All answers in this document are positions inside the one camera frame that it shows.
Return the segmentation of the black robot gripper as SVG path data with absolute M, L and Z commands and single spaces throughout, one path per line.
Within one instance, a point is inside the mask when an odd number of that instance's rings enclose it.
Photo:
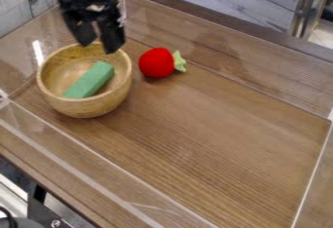
M 125 44 L 125 28 L 118 21 L 118 0 L 58 0 L 58 2 L 75 41 L 83 47 L 95 41 L 97 33 L 90 21 L 97 21 L 105 52 L 115 53 Z

